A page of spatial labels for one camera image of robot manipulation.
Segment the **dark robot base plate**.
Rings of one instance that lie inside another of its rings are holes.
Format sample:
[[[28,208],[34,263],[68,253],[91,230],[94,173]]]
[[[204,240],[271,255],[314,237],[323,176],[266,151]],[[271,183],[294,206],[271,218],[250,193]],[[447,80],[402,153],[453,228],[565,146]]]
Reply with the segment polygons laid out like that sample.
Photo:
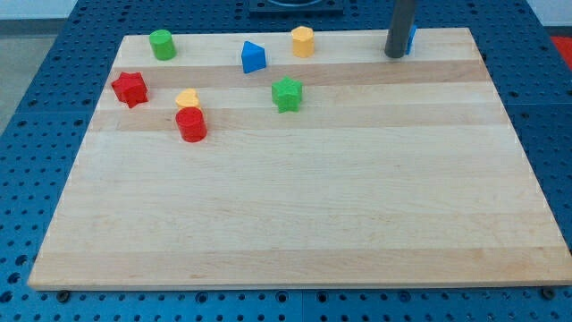
[[[248,0],[251,15],[282,13],[343,13],[344,0]]]

